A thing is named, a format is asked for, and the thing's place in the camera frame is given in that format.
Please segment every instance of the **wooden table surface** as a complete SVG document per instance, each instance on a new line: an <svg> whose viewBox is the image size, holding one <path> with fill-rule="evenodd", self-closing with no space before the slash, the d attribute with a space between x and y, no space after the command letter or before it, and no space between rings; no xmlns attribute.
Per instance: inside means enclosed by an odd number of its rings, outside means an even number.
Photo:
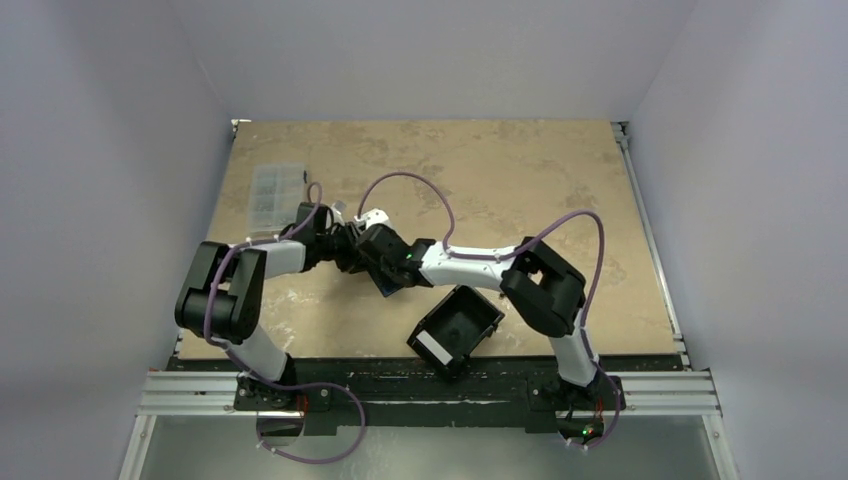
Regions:
<svg viewBox="0 0 848 480"><path fill-rule="evenodd" d="M607 233L601 284L589 332L602 354L675 351L665 303L621 153L609 122L559 120L252 122L239 126L210 240L238 243L247 236L253 168L303 162L324 186L324 203L342 200L354 215L365 188L378 176L419 173L448 196L457 218L451 244L514 245L563 214L594 209ZM391 178L366 207L385 210L404 239L441 239L448 219L424 184ZM591 279L597 232L591 219L574 219L545 241ZM406 339L450 287L402 290L383 298L367 274L348 275L332 263L265 283L261 324L294 356L414 356ZM494 292L483 291L507 315L475 355L549 354ZM180 357L221 358L222 352L186 332Z"/></svg>

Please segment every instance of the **white wall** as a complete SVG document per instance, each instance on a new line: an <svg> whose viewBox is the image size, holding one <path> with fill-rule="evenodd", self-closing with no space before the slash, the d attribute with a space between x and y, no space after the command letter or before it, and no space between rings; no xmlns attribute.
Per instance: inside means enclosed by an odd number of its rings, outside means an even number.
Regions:
<svg viewBox="0 0 848 480"><path fill-rule="evenodd" d="M845 478L848 3L701 0L632 122L744 478Z"/></svg>
<svg viewBox="0 0 848 480"><path fill-rule="evenodd" d="M628 119L695 0L173 0L236 118Z"/></svg>
<svg viewBox="0 0 848 480"><path fill-rule="evenodd" d="M164 0L0 3L0 476L115 478L228 116Z"/></svg>

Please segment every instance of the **black box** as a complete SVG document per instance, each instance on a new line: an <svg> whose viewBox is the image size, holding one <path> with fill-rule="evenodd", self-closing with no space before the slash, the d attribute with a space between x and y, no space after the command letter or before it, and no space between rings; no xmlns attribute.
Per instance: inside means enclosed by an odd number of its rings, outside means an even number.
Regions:
<svg viewBox="0 0 848 480"><path fill-rule="evenodd" d="M504 313L476 290L458 286L418 322L406 344L452 380L477 345L492 336L503 317Z"/></svg>

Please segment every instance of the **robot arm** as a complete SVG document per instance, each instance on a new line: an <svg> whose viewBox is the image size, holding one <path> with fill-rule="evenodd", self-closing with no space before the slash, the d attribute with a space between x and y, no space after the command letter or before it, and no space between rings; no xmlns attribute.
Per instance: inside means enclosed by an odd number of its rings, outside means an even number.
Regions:
<svg viewBox="0 0 848 480"><path fill-rule="evenodd" d="M313 206L301 204L297 223ZM525 238L522 245L529 240ZM499 257L515 248L451 250ZM203 336L211 279L228 250L225 244L201 243L177 301L177 324L197 336ZM549 338L565 387L580 390L597 383L597 359L590 355L577 321L585 302L585 279L550 247L538 242L508 260L456 258L432 239L407 244L380 210L342 223L337 208L321 205L311 224L291 240L251 247L238 254L227 267L229 289L216 293L213 338L256 374L274 381L286 377L291 357L273 344L258 323L262 285L266 278L305 272L320 261L335 261L343 272L367 271L384 295L398 288L439 285L501 292L531 328ZM530 278L536 273L541 273L538 283Z"/></svg>

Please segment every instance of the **wire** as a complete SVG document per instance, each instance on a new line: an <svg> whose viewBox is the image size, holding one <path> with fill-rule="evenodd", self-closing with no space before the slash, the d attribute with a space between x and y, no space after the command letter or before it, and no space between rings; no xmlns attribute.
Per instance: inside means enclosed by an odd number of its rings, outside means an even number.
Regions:
<svg viewBox="0 0 848 480"><path fill-rule="evenodd" d="M233 353L227 347L226 344L218 342L215 339L213 339L212 338L212 329L211 329L211 327L212 327L212 307L215 304L215 296L218 293L218 286L220 286L221 280L224 278L224 272L226 271L227 266L229 265L230 261L232 261L233 257L236 255L236 253L244 250L245 248L249 248L249 247L257 246L257 245L267 245L267 244L270 244L270 243L276 243L276 242L280 242L280 241L283 241L283 240L287 240L287 239L291 238L297 232L303 230L303 228L307 224L309 224L309 222L315 217L315 213L318 211L318 207L321 204L321 198L324 195L324 190L321 187L321 184L317 183L317 182L312 182L312 183L309 184L309 187L307 187L307 190L306 190L307 191L307 198L309 198L310 201L312 200L312 188L313 187L318 189L318 198L315 200L315 205L312 207L312 210L310 210L309 215L306 216L306 218L303 220L303 222L300 223L300 225L298 225L298 226L296 226L292 229L288 229L288 230L284 231L284 233L277 238L269 238L269 239L263 239L263 240L257 240L257 241L252 241L252 240L248 239L248 241L245 242L245 243L233 245L232 247L230 247L230 250L227 251L226 255L224 255L224 258L221 260L221 264L218 266L218 270L215 272L215 276L212 278L212 283L209 285L209 301L206 303L206 312L204 313L204 316L203 316L203 338L210 345L214 345L214 346L222 348L224 350L224 352L227 354L227 357L230 359L230 361L232 361L239 369L241 369L242 371L244 371L248 375L251 375L253 378L255 378L259 383L262 383L263 385L267 385L268 387L274 388L276 390L282 390L282 391L286 391L286 392L297 391L297 390L305 390L305 389L309 389L309 388L331 388L331 389L334 389L334 390L339 390L342 393L344 393L345 395L347 395L348 397L350 397L350 399L353 401L353 404L356 406L356 409L359 411L359 433L357 434L356 439L354 439L354 441L350 445L350 447L348 447L347 450L343 451L342 453L340 453L338 455L334 455L334 456L328 457L328 458L318 458L318 459L305 458L305 457L300 457L300 456L297 456L297 455L292 455L290 453L286 453L282 450L278 450L278 449L270 446L267 442L262 440L261 434L257 430L257 436L259 436L259 439L260 439L260 446L262 446L263 448L265 448L269 452L271 452L275 455L279 455L281 457L288 458L289 460L294 460L296 462L300 462L300 463L306 463L306 464L310 464L310 465L322 465L322 464L326 464L326 463L332 463L332 462L335 462L335 461L338 461L338 460L341 460L341 459L347 457L348 455L353 453L353 451L356 450L357 447L359 447L360 443L362 443L362 439L363 439L363 437L365 437L365 428L366 428L365 410L362 407L362 402L360 402L359 399L356 398L356 395L354 395L351 391L349 391L345 387L342 387L341 385L337 385L335 383L314 382L314 383L305 383L305 384L301 384L301 385L291 385L291 386L280 385L278 383L275 383L273 380L265 378L262 375L254 372L250 368L250 366L247 365L244 361L242 361L235 353Z"/></svg>
<svg viewBox="0 0 848 480"><path fill-rule="evenodd" d="M362 200L359 202L359 210L357 211L357 215L362 216L362 210L365 207L365 201L368 200L368 196L371 194L371 192L374 190L374 188L380 182L382 182L383 180L386 180L386 179L392 178L392 177L414 178L414 179L419 180L419 181L423 182L424 184L426 184L428 187L430 187L433 190L433 192L436 193L436 195L442 201L442 204L445 206L445 210L447 210L447 212L448 212L448 220L450 221L450 226L448 228L448 232L445 234L445 237L442 239L442 248L448 254L448 256L453 257L453 258L460 258L460 259L465 259L465 260L494 260L494 261L508 260L510 258L521 255L522 253L526 252L527 250L532 248L534 245L536 245L537 243L542 241L542 239L545 238L546 236L548 236L551 232L553 232L554 230L559 228L563 223L565 223L565 222L567 222L567 221L569 221L573 218L585 215L585 216L588 216L592 220L595 221L595 225L598 227L598 260L595 264L595 273L594 273L594 275L592 275L592 285L589 287L589 293L586 295L586 303L583 305L583 314L578 319L578 322L579 322L579 325L580 325L580 332L581 332L580 337L581 337L581 340L583 341L583 346L586 348L586 352L589 355L589 357L593 359L592 365L594 365L594 367L598 370L598 372L600 372L601 376L604 377L606 379L606 381L609 382L610 386L612 387L612 391L613 391L614 396L615 396L615 414L613 415L613 418L612 418L612 421L610 422L609 428L605 429L604 435L601 436L600 438L598 438L597 441L594 441L591 445L585 445L584 447L585 448L594 448L594 447L597 447L600 444L602 444L604 441L606 441L606 439L609 437L609 434L612 433L613 430L615 430L615 427L618 424L618 417L621 414L621 398L619 397L620 392L618 390L618 385L616 385L615 382L612 380L612 378L610 378L610 376L607 375L607 373L603 370L603 368L601 368L600 364L597 361L594 360L595 353L592 351L592 347L589 345L589 337L586 334L586 329L585 329L586 319L588 318L588 315L589 315L589 307L592 306L592 301L595 298L595 291L598 288L598 282L601 279L601 269L604 265L604 251L605 251L605 247L606 247L605 246L606 235L605 235L605 232L604 232L604 224L601 221L601 217L599 217L597 213L595 213L591 210L587 210L587 209L575 210L571 213L568 213L568 214L560 217L558 220L556 220L555 222L550 224L547 228L545 228L544 230L539 232L538 235L533 237L530 241L528 241L524 245L522 245L522 246L516 248L515 250L513 250L512 252L509 252L509 253L504 254L502 256L457 253L457 252L451 251L450 246L448 244L448 240L450 240L450 237L451 237L451 235L453 235L453 232L456 228L456 218L454 217L453 209L451 208L447 197L445 197L445 195L442 193L442 191L439 190L439 187L437 187L435 184L433 184L433 182L431 182L430 180L427 180L426 178L422 177L421 175L418 175L417 173L391 172L391 173L387 173L387 174L377 178L377 180L374 180L374 182L371 183L371 185L368 186L368 188L365 190L365 193L362 195Z"/></svg>

